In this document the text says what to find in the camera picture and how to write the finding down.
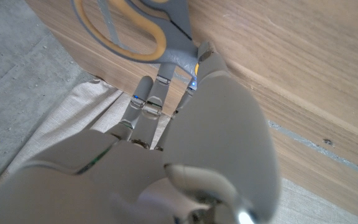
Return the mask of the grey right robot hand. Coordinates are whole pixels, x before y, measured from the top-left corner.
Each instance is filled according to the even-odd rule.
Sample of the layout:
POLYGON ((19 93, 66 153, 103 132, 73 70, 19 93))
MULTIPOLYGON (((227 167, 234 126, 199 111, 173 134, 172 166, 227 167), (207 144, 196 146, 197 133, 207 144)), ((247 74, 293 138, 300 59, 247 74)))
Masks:
POLYGON ((188 91, 150 149, 158 117, 129 105, 25 161, 0 185, 0 223, 267 223, 281 180, 269 126, 210 42, 188 91))

